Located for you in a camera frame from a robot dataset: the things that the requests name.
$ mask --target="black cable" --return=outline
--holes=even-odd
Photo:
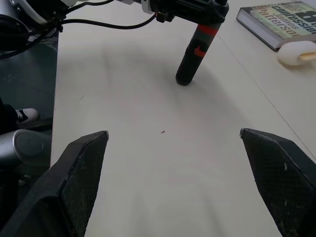
[[[65,24],[70,24],[70,23],[83,23],[83,24],[102,26],[102,27],[107,27],[107,28],[112,28],[112,29],[132,30],[132,29],[137,29],[137,28],[146,26],[147,24],[151,23],[155,18],[156,18],[156,16],[153,15],[147,21],[140,23],[138,25],[134,25],[134,26],[117,26],[117,25],[112,25],[112,24],[108,24],[108,23],[103,23],[103,22],[98,22],[98,21],[90,21],[90,20],[84,20],[84,19],[63,20],[60,22],[60,24],[65,25]]]
[[[43,34],[41,34],[39,37],[37,37],[33,42],[30,42],[28,43],[26,46],[24,46],[23,48],[21,49],[18,49],[16,51],[13,51],[13,52],[10,52],[10,53],[6,53],[6,54],[3,54],[3,55],[0,55],[0,60],[1,59],[5,59],[5,58],[10,58],[10,57],[13,57],[15,55],[18,55],[20,53],[23,53],[25,52],[26,50],[32,48],[34,45],[40,43],[42,41],[42,39],[45,38],[45,36],[48,35],[48,33],[50,33],[53,29],[50,29],[46,32],[44,32]]]
[[[114,0],[106,0],[106,1],[101,1],[101,2],[89,2],[89,1],[86,1],[86,2],[83,2],[83,3],[80,3],[76,6],[73,6],[71,8],[68,8],[67,10],[64,11],[64,13],[67,15],[68,13],[70,12],[73,12],[79,8],[82,8],[83,6],[87,6],[87,5],[90,5],[90,6],[101,6],[101,5],[105,5],[105,4],[108,4],[108,3],[111,3],[113,2]]]

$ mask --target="dark floor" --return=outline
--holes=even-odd
[[[0,97],[15,109],[34,108],[42,119],[53,117],[57,51],[40,44],[0,60]]]

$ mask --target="table surface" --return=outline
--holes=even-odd
[[[235,21],[240,7],[260,3],[267,1],[231,1],[186,87],[176,84],[175,73],[195,24],[176,18],[132,31],[65,25],[52,163],[80,136],[110,133],[86,237],[280,236],[239,130],[286,137],[313,159],[315,70],[284,68]],[[87,6],[69,18],[79,17],[121,25],[149,18],[140,5],[119,2]]]

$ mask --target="cylindrical handle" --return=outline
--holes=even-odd
[[[221,24],[197,26],[176,75],[180,85],[191,83],[220,26]]]

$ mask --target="shoe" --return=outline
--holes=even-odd
[[[16,124],[23,124],[27,122],[33,122],[39,119],[40,115],[35,109],[22,109],[16,110],[18,114],[18,120]]]

